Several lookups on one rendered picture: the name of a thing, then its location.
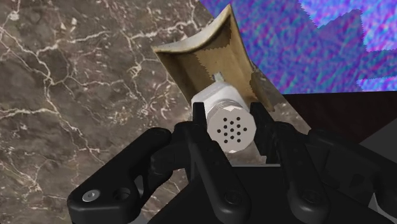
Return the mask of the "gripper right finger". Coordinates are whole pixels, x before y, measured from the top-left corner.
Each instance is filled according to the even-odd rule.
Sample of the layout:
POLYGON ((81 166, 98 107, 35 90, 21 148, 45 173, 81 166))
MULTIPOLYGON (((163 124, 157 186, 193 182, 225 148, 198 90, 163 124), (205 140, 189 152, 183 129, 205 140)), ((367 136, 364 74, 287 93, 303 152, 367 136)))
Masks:
POLYGON ((281 166, 288 206, 304 224, 394 224, 397 163, 321 129, 302 134, 273 120, 262 103, 250 106, 254 142, 281 166))

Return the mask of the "dark robot stand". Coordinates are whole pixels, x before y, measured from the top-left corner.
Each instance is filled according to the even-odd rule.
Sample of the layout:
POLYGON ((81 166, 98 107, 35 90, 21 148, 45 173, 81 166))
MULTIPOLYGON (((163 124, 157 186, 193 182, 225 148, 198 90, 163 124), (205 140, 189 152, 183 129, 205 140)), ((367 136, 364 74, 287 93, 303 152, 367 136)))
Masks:
POLYGON ((397 91, 285 94, 313 129, 325 129, 356 143, 397 119, 397 91))

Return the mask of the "tan curved-sided box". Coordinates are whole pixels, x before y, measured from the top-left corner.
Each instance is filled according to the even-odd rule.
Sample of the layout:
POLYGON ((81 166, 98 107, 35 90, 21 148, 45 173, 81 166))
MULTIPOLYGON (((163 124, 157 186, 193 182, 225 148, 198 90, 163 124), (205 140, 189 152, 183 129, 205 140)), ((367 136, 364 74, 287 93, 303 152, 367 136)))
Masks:
POLYGON ((230 4, 200 32, 152 50, 187 102, 215 82, 214 74, 221 73, 247 105, 259 101, 268 111, 274 111, 260 83, 262 72, 247 55, 230 4))

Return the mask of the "white salt shaker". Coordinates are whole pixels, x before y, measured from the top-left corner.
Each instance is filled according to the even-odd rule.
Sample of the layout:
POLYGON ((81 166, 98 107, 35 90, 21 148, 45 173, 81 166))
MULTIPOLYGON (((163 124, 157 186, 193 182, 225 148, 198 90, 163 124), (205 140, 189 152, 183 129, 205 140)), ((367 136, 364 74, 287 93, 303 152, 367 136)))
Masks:
POLYGON ((202 102, 207 132, 227 153, 246 149, 253 140, 256 124, 249 108, 235 87, 216 81, 197 93, 192 103, 202 102))

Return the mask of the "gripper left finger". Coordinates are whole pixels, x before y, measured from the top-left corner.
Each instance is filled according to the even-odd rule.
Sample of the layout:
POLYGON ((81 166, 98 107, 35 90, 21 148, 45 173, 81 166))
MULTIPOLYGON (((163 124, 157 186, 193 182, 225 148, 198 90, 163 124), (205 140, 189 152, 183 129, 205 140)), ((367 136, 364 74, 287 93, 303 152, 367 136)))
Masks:
POLYGON ((243 224, 251 201, 216 141, 207 133, 204 104, 193 105, 193 119, 173 131, 154 127, 142 133, 67 198, 73 224, 129 224, 174 170, 200 178, 212 210, 224 224, 243 224))

